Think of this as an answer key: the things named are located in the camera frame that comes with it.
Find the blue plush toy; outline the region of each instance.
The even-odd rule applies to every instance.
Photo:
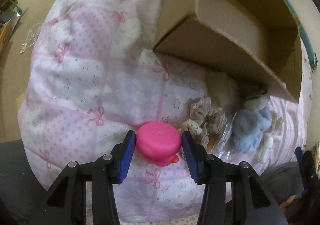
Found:
[[[235,151],[249,153],[259,147],[263,132],[271,126],[269,99],[267,90],[257,89],[247,97],[245,109],[237,111],[231,135]]]

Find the white plush toy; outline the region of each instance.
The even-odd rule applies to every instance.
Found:
[[[263,135],[262,144],[260,145],[260,155],[258,156],[258,163],[265,164],[270,155],[270,149],[273,146],[274,141],[281,141],[281,136],[271,136],[271,132],[279,130],[282,127],[283,119],[278,118],[276,112],[271,111],[272,122],[270,128],[268,128]]]

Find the pink bow pattern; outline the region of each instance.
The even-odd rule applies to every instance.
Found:
[[[59,63],[62,63],[62,61],[64,60],[64,55],[69,49],[69,43],[65,43],[63,48],[60,45],[58,45],[58,49],[60,49],[61,52],[55,53],[54,57],[58,58]]]
[[[121,23],[125,23],[124,12],[113,11],[111,16],[117,18]]]
[[[53,18],[51,21],[49,21],[49,25],[54,26],[56,25],[59,21],[62,21],[64,19],[63,15],[59,15],[58,17]]]
[[[145,183],[153,183],[153,188],[155,190],[158,190],[161,186],[160,181],[159,181],[159,177],[161,174],[161,171],[159,168],[156,168],[153,173],[149,172],[148,170],[146,170],[146,174],[153,176],[153,179],[150,181],[145,180]]]
[[[192,203],[191,205],[184,207],[183,210],[187,212],[187,211],[190,211],[192,208],[195,208],[195,207],[197,207],[197,205]]]
[[[170,75],[169,75],[169,68],[170,68],[170,64],[167,63],[166,61],[163,61],[163,64],[159,63],[158,61],[155,61],[155,64],[159,67],[161,67],[161,69],[155,69],[153,68],[152,71],[154,73],[163,73],[162,75],[162,79],[166,82],[170,79]]]
[[[102,119],[102,116],[104,114],[104,108],[100,105],[96,110],[88,110],[88,114],[94,113],[96,115],[95,118],[89,119],[87,121],[87,125],[90,121],[96,121],[97,126],[101,127],[104,125],[104,121]]]
[[[41,148],[39,148],[39,152],[43,155],[41,156],[41,159],[43,161],[46,161],[46,166],[48,169],[51,169],[51,163],[49,163],[49,152],[47,150],[45,150],[44,152],[42,152]]]

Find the gray fabric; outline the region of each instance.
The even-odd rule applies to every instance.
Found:
[[[260,176],[280,205],[292,195],[300,195],[303,184],[297,162],[289,162],[268,168]]]
[[[0,144],[0,198],[19,225],[28,223],[44,193],[31,171],[22,140]]]

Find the green string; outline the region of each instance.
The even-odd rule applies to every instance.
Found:
[[[17,8],[17,12],[22,15],[22,9],[20,9],[20,7],[18,7],[16,4],[14,4],[13,0],[9,0],[9,2],[11,2],[16,8]]]

